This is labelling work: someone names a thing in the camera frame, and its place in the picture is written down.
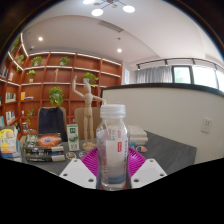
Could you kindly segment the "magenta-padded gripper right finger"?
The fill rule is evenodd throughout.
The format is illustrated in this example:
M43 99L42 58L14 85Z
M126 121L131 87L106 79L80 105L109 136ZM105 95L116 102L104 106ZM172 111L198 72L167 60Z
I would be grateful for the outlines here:
M146 159L132 148L129 149L128 174L132 189L141 188L166 176L155 159Z

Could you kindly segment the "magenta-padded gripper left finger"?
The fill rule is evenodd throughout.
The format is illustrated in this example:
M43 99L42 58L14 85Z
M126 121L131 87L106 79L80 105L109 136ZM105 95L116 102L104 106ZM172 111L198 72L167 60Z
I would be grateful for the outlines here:
M60 177L84 188L95 189L99 171L97 149L85 154L81 159L72 159Z

